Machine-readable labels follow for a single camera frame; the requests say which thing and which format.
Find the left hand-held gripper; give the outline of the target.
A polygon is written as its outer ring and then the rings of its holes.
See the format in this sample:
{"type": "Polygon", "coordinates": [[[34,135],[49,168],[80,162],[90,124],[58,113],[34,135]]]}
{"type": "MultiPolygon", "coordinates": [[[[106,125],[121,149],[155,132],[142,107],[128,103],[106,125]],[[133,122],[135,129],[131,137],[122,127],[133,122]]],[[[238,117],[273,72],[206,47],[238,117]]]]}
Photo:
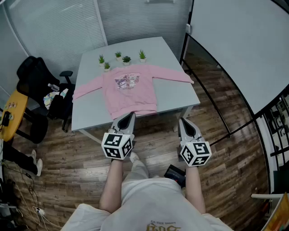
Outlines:
{"type": "Polygon", "coordinates": [[[123,114],[114,120],[116,128],[104,133],[101,146],[107,158],[124,160],[130,155],[134,147],[135,118],[135,112],[123,114]]]}

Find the pink cartoon print sweatshirt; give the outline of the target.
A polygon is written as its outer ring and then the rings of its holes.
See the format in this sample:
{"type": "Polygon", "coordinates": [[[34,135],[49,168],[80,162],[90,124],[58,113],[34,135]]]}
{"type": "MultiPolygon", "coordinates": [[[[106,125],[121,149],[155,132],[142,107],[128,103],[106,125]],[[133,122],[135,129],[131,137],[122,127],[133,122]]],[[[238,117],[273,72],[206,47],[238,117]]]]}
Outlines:
{"type": "Polygon", "coordinates": [[[154,78],[194,83],[184,71],[156,65],[116,67],[75,89],[73,100],[102,89],[106,108],[113,120],[130,112],[152,114],[157,111],[154,78]]]}

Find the person's right forearm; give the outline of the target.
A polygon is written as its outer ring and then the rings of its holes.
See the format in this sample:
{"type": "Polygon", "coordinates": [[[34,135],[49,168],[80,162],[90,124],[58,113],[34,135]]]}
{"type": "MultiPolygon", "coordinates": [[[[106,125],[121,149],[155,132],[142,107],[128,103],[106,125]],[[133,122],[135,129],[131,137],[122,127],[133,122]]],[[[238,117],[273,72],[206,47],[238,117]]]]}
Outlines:
{"type": "Polygon", "coordinates": [[[186,168],[185,197],[201,214],[206,213],[200,175],[197,167],[186,168]]]}

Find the person's left forearm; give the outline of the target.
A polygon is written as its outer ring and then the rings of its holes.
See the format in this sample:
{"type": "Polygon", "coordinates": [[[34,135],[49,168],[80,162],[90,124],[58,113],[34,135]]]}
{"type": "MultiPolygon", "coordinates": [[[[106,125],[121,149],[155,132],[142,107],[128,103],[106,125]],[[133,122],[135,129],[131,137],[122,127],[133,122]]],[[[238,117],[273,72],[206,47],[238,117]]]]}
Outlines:
{"type": "Polygon", "coordinates": [[[123,161],[113,160],[99,201],[99,209],[114,213],[120,208],[122,178],[123,161]]]}

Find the white table leg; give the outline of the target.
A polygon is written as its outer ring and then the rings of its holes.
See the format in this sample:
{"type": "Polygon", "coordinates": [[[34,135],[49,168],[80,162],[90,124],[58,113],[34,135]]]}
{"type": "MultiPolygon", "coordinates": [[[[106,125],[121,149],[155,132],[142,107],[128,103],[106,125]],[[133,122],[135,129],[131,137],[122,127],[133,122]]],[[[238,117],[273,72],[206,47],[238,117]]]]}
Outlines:
{"type": "Polygon", "coordinates": [[[90,133],[89,131],[87,131],[85,129],[81,129],[81,130],[79,130],[79,132],[81,132],[85,136],[89,137],[93,141],[97,142],[98,144],[102,143],[102,140],[98,139],[96,136],[94,136],[92,133],[90,133]]]}
{"type": "Polygon", "coordinates": [[[173,131],[177,132],[178,131],[178,123],[180,118],[187,118],[189,113],[191,112],[193,106],[188,106],[186,108],[183,108],[180,115],[177,117],[177,123],[173,127],[173,131]]]}

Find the black metal whiteboard stand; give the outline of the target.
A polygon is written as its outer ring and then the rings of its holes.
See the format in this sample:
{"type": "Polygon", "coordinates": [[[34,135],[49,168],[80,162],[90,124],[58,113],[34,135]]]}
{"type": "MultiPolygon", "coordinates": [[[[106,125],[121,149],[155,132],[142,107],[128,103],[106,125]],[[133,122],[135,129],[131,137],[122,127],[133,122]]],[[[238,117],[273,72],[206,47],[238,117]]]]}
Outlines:
{"type": "Polygon", "coordinates": [[[231,136],[231,131],[222,115],[222,113],[220,112],[218,106],[216,105],[215,101],[213,100],[211,94],[208,92],[208,90],[206,89],[206,87],[204,86],[204,84],[202,83],[202,81],[199,79],[199,77],[195,74],[195,72],[193,71],[193,69],[188,65],[188,63],[184,60],[184,58],[180,58],[180,63],[183,63],[187,69],[185,70],[186,73],[192,74],[195,79],[197,80],[197,82],[200,84],[200,86],[202,87],[202,89],[204,90],[204,92],[206,93],[207,97],[209,98],[210,102],[212,103],[212,105],[214,106],[216,112],[218,113],[223,125],[225,126],[225,129],[227,131],[227,135],[230,137],[231,136]]]}

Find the black waist battery pack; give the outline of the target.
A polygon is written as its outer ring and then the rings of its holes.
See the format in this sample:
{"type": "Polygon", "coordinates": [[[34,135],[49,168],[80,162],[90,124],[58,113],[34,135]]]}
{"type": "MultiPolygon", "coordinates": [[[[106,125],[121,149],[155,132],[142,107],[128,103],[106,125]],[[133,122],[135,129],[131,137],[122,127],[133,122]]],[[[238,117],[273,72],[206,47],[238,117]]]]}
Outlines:
{"type": "Polygon", "coordinates": [[[181,188],[186,186],[186,172],[175,167],[174,165],[170,165],[167,171],[164,174],[165,178],[174,180],[177,182],[181,188]]]}

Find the person's grey trousers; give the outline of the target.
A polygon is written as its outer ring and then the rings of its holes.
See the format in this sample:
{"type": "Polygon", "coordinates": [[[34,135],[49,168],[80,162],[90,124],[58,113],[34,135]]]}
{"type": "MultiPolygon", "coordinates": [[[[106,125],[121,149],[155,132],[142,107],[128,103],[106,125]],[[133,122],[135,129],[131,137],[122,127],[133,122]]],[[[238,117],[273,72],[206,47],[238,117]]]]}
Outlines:
{"type": "Polygon", "coordinates": [[[135,187],[141,183],[144,183],[149,179],[149,174],[144,163],[139,159],[133,160],[133,165],[130,173],[126,176],[122,182],[123,188],[135,187]]]}

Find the large iridescent cloth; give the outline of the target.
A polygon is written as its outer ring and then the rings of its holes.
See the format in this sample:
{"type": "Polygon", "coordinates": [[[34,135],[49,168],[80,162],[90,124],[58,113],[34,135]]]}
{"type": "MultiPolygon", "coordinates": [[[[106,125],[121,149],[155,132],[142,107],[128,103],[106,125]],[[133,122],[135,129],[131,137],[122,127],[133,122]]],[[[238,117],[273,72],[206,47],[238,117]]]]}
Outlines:
{"type": "Polygon", "coordinates": [[[44,106],[49,110],[50,105],[54,99],[54,97],[56,95],[59,95],[60,92],[51,92],[49,94],[47,94],[44,98],[43,98],[43,102],[44,102],[44,106]]]}

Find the black metal rack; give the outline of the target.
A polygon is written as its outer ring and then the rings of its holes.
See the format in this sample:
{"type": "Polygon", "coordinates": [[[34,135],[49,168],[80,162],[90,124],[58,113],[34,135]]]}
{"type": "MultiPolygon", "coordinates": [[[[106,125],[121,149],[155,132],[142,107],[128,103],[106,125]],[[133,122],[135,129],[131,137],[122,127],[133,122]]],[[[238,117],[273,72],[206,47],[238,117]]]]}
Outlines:
{"type": "Polygon", "coordinates": [[[264,119],[273,145],[270,156],[277,170],[289,165],[289,94],[279,96],[264,113],[264,119]]]}

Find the black office chair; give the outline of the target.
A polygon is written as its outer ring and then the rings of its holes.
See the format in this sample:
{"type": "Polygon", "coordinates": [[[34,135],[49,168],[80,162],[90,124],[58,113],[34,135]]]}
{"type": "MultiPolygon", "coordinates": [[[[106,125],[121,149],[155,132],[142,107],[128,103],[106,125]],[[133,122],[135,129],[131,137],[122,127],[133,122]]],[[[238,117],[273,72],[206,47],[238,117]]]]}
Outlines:
{"type": "Polygon", "coordinates": [[[49,118],[47,116],[48,109],[44,106],[43,98],[47,94],[53,92],[53,90],[48,86],[49,83],[58,86],[60,88],[59,92],[62,92],[66,88],[68,89],[68,92],[64,98],[67,106],[65,117],[64,119],[61,119],[63,120],[62,130],[67,132],[66,123],[72,114],[72,101],[75,90],[75,84],[70,81],[72,74],[72,71],[61,72],[60,76],[64,77],[67,81],[66,83],[61,83],[60,80],[54,77],[49,71],[43,58],[29,56],[23,61],[17,70],[17,76],[19,78],[17,91],[36,101],[39,106],[46,111],[46,113],[45,115],[36,114],[26,108],[23,116],[32,123],[30,134],[28,135],[22,131],[16,131],[17,134],[36,144],[40,143],[44,139],[48,128],[49,118]]]}

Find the large whiteboard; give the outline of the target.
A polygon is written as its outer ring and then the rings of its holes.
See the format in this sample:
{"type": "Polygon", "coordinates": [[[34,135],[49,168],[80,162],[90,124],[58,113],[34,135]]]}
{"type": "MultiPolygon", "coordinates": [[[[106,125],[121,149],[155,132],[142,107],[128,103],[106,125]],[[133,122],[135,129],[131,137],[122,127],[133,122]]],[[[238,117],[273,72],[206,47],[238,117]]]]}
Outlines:
{"type": "Polygon", "coordinates": [[[194,0],[191,26],[254,113],[289,85],[289,13],[272,0],[194,0]]]}

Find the dark green panel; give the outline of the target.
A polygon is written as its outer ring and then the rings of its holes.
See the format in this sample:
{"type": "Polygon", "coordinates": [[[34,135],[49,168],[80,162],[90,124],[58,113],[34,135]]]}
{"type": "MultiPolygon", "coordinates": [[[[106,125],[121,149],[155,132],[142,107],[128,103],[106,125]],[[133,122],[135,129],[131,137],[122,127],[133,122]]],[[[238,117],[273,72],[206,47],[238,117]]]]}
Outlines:
{"type": "Polygon", "coordinates": [[[274,171],[274,194],[289,194],[289,169],[274,171]]]}

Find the yellow wooden round table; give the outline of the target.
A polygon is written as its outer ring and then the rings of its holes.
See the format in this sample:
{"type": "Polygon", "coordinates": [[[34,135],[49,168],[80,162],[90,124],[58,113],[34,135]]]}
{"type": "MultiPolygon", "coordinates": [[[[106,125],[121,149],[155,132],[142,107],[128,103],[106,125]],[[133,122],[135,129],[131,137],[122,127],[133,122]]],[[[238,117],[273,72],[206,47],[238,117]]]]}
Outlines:
{"type": "Polygon", "coordinates": [[[27,107],[27,102],[28,102],[28,97],[21,94],[20,92],[18,92],[17,90],[15,90],[11,96],[9,97],[8,101],[6,102],[4,109],[3,109],[3,113],[2,113],[2,119],[3,119],[3,115],[6,111],[9,111],[13,116],[13,120],[9,120],[9,126],[5,127],[1,124],[0,122],[0,139],[4,140],[4,141],[9,141],[11,140],[19,125],[20,122],[23,118],[25,109],[27,107]],[[16,108],[8,108],[7,105],[9,102],[16,102],[17,106],[16,108]]]}

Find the black picture frame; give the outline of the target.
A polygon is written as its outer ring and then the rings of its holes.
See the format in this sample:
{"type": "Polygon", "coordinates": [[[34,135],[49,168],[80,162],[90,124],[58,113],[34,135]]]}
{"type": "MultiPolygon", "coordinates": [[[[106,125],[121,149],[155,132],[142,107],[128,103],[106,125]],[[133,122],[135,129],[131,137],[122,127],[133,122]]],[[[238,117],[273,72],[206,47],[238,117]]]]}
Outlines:
{"type": "Polygon", "coordinates": [[[6,111],[3,115],[3,119],[1,124],[5,127],[9,126],[9,120],[10,120],[10,112],[6,111]]]}

